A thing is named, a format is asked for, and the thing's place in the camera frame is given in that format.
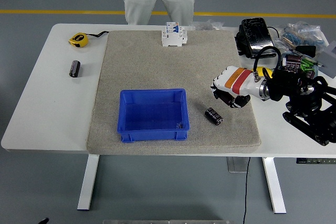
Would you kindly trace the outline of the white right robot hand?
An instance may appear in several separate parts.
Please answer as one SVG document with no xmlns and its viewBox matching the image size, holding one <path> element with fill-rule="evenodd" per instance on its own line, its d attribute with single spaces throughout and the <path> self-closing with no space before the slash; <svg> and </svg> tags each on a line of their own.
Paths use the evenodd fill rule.
<svg viewBox="0 0 336 224">
<path fill-rule="evenodd" d="M 263 101 L 269 99 L 265 77 L 256 77 L 251 70 L 228 66 L 213 79 L 211 90 L 216 99 L 231 108 L 242 108 L 254 96 Z"/>
</svg>

